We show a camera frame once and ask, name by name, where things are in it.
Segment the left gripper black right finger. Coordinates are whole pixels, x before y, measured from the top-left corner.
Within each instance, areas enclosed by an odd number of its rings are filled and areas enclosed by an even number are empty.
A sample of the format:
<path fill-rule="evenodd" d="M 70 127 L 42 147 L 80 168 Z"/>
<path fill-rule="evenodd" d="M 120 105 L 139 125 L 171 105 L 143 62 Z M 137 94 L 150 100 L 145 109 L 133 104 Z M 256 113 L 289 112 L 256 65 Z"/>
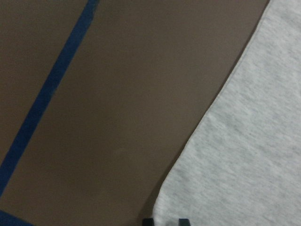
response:
<path fill-rule="evenodd" d="M 190 221 L 187 218 L 180 218 L 178 220 L 178 226 L 190 226 Z"/>

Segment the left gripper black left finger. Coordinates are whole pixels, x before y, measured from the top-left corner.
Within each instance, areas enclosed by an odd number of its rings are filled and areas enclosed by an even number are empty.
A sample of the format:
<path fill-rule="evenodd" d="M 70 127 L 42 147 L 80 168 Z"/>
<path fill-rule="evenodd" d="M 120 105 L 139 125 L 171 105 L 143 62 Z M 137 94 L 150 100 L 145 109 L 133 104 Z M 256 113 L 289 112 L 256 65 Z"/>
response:
<path fill-rule="evenodd" d="M 143 219 L 143 226 L 154 226 L 153 218 L 144 218 Z"/>

